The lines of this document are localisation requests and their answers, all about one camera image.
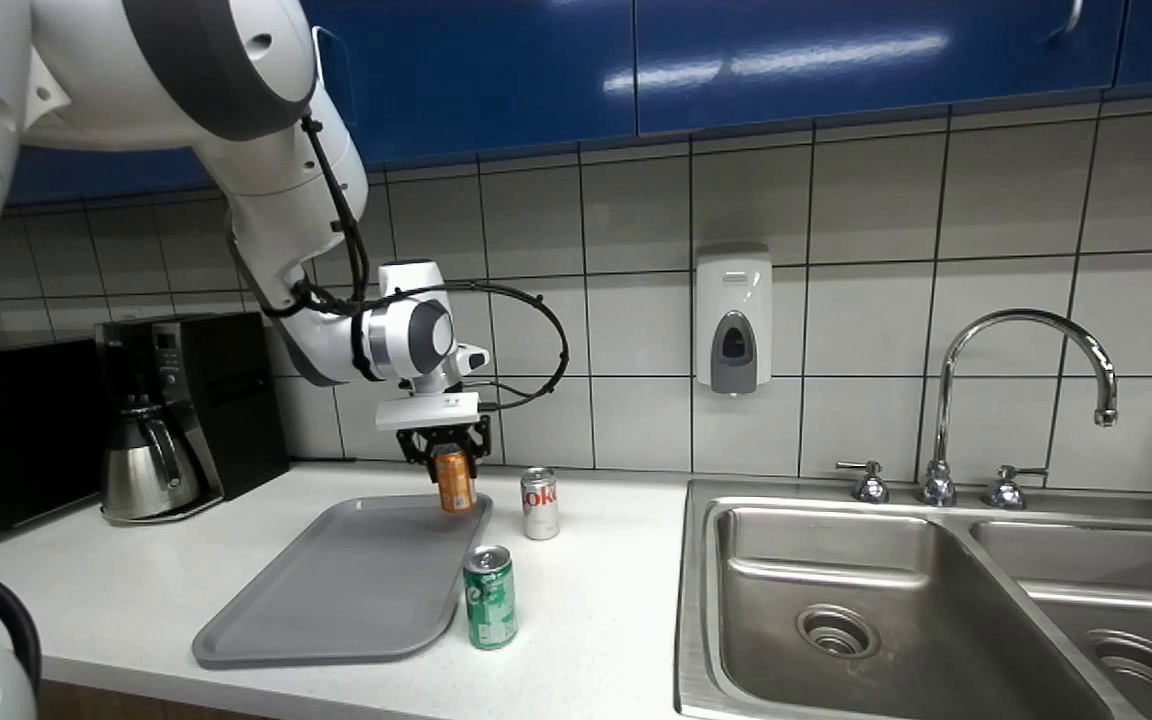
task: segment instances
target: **sink basin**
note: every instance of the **sink basin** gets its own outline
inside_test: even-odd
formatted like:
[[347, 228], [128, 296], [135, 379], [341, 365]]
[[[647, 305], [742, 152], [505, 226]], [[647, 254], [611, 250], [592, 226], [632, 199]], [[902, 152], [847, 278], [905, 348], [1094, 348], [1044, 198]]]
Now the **sink basin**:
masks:
[[983, 521], [974, 538], [1152, 716], [1152, 530]]
[[717, 508], [717, 678], [766, 708], [1108, 716], [965, 545], [926, 516]]

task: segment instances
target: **coffee maker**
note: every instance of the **coffee maker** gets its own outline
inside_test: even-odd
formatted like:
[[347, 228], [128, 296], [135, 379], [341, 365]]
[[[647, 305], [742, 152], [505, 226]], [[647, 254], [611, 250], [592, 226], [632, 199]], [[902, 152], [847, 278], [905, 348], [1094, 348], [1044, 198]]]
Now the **coffee maker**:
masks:
[[95, 344], [116, 423], [112, 524], [183, 521], [287, 472], [257, 313], [103, 323]]

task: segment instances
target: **white tile wall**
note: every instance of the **white tile wall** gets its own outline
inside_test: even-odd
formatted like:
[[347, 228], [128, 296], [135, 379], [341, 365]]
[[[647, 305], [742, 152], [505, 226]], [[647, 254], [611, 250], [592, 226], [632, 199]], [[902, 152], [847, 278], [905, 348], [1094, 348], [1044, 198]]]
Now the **white tile wall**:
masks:
[[[958, 472], [1050, 463], [1057, 487], [1152, 491], [1152, 100], [376, 178], [366, 246], [522, 283], [564, 321], [571, 375], [496, 418], [491, 463], [831, 476], [837, 460], [881, 460], [913, 479], [945, 344], [1029, 305], [1108, 344], [1124, 420], [1090, 423], [1090, 365], [1061, 365], [1057, 332], [992, 329], [962, 365]], [[694, 254], [730, 246], [776, 258], [776, 385], [737, 402], [694, 385]], [[318, 278], [347, 283], [345, 254]], [[496, 296], [454, 299], [456, 336], [496, 352], [485, 379], [536, 388], [557, 359], [544, 323]], [[218, 309], [257, 309], [222, 198], [0, 226], [0, 348]], [[400, 460], [372, 427], [394, 388], [312, 388], [270, 348], [301, 457]]]

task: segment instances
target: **faucet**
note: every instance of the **faucet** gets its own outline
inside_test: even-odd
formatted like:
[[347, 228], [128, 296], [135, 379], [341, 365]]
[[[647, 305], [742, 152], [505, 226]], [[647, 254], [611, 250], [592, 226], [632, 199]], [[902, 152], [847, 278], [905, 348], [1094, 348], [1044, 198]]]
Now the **faucet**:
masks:
[[958, 487], [953, 487], [953, 472], [950, 472], [950, 394], [953, 394], [953, 365], [962, 359], [962, 352], [992, 323], [1007, 323], [1007, 321], [1029, 321], [1029, 323], [1044, 323], [1044, 329], [1057, 329], [1066, 336], [1073, 336], [1085, 356], [1094, 359], [1095, 367], [1095, 414], [1094, 414], [1094, 423], [1108, 427], [1120, 409], [1115, 409], [1115, 395], [1120, 395], [1120, 385], [1115, 385], [1115, 372], [1112, 372], [1112, 359], [1103, 352], [1103, 344], [1082, 329], [1078, 321], [1067, 318], [1051, 318], [1051, 313], [1041, 313], [1041, 309], [1004, 309], [1004, 313], [990, 313], [981, 321], [974, 321], [945, 352], [945, 367], [941, 367], [941, 404], [938, 404], [938, 446], [932, 446], [932, 460], [927, 460], [927, 476], [921, 479], [921, 501], [926, 505], [958, 505]]

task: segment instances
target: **green soda can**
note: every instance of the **green soda can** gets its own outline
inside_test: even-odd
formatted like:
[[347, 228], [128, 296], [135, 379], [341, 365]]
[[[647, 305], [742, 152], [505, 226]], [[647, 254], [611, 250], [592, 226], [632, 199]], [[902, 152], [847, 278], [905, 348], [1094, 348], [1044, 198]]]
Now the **green soda can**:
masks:
[[463, 561], [463, 615], [472, 650], [505, 650], [522, 632], [512, 561], [505, 545], [481, 545]]

